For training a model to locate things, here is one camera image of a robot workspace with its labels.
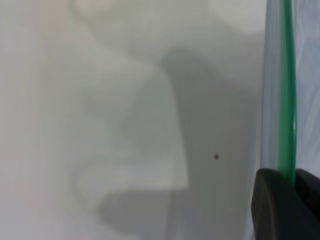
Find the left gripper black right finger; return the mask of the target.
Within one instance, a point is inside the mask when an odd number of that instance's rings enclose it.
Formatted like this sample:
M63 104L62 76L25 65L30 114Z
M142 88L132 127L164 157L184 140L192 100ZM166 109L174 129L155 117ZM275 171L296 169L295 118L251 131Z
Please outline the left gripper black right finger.
M320 178L304 170L295 172L295 192L298 196L294 211L296 240L320 238Z

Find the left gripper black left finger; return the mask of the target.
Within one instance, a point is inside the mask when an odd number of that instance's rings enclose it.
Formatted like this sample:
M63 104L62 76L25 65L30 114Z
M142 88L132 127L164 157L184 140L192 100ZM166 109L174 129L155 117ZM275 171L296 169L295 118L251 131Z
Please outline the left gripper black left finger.
M310 212L276 170L262 168L256 172L251 215L257 240L310 238Z

